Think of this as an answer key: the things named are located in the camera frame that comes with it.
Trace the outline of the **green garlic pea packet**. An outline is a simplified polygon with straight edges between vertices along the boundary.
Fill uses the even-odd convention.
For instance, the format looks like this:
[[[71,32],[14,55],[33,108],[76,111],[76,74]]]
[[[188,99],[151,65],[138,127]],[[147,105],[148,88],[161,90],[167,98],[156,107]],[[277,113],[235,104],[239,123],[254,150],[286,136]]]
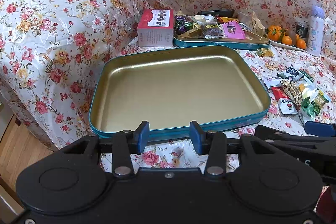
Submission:
[[[301,102],[300,114],[306,119],[315,119],[321,112],[323,106],[331,102],[330,97],[320,89],[315,89]]]

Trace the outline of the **red white hawthorn packet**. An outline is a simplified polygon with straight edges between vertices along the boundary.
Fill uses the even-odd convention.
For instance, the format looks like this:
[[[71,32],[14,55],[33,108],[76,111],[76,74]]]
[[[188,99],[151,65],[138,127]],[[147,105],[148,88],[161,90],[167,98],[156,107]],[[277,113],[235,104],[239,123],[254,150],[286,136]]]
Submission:
[[[296,115],[298,111],[294,105],[294,103],[289,99],[289,97],[285,94],[282,88],[279,87],[271,87],[273,95],[277,101],[280,112],[283,115]]]

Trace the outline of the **gold black heart packet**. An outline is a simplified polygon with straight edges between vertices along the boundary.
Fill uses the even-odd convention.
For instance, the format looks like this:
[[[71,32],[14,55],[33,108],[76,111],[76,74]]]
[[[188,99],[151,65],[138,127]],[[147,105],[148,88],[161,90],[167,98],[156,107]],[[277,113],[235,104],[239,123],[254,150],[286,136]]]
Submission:
[[[302,93],[298,87],[295,86],[295,83],[288,80],[281,80],[281,86],[285,94],[289,97],[289,99],[296,105],[300,106],[302,102]]]

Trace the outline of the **blue white blueberry packet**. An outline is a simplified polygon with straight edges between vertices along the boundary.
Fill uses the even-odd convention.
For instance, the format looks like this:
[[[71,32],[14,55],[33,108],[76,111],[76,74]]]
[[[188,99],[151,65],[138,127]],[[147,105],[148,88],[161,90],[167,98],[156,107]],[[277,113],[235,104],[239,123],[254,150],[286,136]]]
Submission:
[[[277,76],[295,83],[303,78],[303,73],[297,69],[294,69],[294,67],[288,67],[284,71],[278,73]]]

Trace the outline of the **white hawthorn strip packet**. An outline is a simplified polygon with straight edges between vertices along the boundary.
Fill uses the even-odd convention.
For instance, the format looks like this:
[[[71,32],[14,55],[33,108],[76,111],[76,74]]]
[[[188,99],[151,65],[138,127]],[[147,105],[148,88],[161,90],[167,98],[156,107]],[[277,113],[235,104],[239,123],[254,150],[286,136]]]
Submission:
[[[271,90],[272,87],[281,88],[282,87],[282,78],[278,76],[269,76],[262,78],[263,83],[267,90]]]

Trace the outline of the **gold foil candy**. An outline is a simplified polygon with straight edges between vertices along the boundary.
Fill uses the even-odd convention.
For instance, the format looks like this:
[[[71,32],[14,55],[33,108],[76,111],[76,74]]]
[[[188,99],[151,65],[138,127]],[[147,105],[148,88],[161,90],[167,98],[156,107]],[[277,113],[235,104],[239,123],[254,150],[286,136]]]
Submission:
[[[259,57],[273,57],[273,52],[268,48],[259,48],[256,50],[256,53]]]

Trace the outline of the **yellow silver snack packet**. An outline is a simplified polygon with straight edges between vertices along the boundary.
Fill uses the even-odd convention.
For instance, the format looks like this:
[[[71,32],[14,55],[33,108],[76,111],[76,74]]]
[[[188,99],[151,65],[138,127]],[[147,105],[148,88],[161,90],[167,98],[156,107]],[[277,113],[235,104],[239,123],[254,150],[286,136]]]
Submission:
[[[302,77],[300,80],[298,80],[296,82],[296,87],[298,87],[299,91],[301,92],[302,99],[312,96],[316,90],[315,84],[306,77]]]

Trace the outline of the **green Swiss mint candy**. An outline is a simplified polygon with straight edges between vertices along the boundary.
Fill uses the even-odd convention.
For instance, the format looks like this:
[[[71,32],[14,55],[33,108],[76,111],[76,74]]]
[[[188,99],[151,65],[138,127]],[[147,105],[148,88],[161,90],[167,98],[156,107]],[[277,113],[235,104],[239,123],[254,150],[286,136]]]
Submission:
[[[305,77],[305,79],[307,81],[310,81],[311,83],[314,83],[314,78],[309,73],[307,73],[306,71],[301,70],[301,69],[299,71],[303,74],[303,76]]]

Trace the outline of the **empty gold teal tin tray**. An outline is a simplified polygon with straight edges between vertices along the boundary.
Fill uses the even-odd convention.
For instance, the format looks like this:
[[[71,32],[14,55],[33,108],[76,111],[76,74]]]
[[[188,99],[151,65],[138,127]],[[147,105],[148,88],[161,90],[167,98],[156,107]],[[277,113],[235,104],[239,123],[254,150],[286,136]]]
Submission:
[[[107,138],[148,121],[152,139],[169,140],[187,136],[191,121],[217,131],[256,124],[269,107],[264,85],[232,48],[173,48],[107,62],[89,123]]]

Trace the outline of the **front right mandarin orange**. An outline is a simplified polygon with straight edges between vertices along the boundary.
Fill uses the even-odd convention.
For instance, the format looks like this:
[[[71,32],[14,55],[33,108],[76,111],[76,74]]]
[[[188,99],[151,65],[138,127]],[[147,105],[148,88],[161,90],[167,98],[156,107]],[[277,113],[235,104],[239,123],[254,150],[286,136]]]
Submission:
[[[296,47],[302,50],[306,50],[306,42],[303,39],[298,39],[296,42]]]

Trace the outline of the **mandarin orange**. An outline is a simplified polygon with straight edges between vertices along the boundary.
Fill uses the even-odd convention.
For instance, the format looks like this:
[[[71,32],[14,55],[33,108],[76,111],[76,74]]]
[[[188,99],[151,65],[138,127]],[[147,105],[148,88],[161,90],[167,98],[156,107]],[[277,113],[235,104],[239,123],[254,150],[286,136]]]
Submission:
[[[274,42],[279,41],[280,36],[281,32],[276,28],[274,28],[273,30],[269,30],[268,32],[268,38]]]
[[[292,45],[292,39],[288,35],[283,36],[281,42],[285,45],[288,45],[288,46]]]
[[[306,50],[306,42],[303,39],[298,39],[296,42],[296,47],[302,50]]]

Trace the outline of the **brown kiwi fruit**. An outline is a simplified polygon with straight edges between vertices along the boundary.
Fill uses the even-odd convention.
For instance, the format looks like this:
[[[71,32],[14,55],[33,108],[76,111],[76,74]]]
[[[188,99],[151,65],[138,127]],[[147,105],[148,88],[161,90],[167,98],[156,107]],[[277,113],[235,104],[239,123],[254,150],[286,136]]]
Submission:
[[[295,31],[292,29],[286,30],[286,36],[289,36],[291,38],[291,45],[295,47],[297,42],[297,35]]]

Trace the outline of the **black Starbucks can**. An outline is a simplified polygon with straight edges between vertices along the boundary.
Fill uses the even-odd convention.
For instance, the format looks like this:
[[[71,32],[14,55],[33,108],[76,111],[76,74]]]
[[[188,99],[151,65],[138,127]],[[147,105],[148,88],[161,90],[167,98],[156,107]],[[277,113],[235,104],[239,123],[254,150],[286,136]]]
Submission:
[[[309,33],[309,27],[305,22],[297,22],[295,26],[295,33],[302,39],[306,39]]]

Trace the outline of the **pink snack packet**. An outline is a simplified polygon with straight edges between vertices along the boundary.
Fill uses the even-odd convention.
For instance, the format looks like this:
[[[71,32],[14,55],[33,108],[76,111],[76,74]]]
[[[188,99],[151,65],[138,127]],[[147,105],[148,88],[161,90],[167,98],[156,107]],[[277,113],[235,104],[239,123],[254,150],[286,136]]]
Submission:
[[[238,22],[230,21],[222,24],[223,35],[228,39],[245,39],[245,32],[242,30]]]

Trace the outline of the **floral sofa cover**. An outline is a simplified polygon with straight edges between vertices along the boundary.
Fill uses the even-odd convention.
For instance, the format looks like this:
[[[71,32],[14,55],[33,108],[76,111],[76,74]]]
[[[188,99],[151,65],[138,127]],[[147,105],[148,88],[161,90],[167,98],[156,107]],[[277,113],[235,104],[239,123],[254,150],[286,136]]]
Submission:
[[[90,132],[88,112],[101,70],[110,59],[140,53],[133,38],[146,8],[179,14],[234,9],[266,25],[290,28],[326,12],[322,55],[272,48],[240,56],[263,78],[287,67],[309,73],[331,99],[317,117],[335,122],[335,0],[1,0],[1,94],[47,147],[57,150]]]

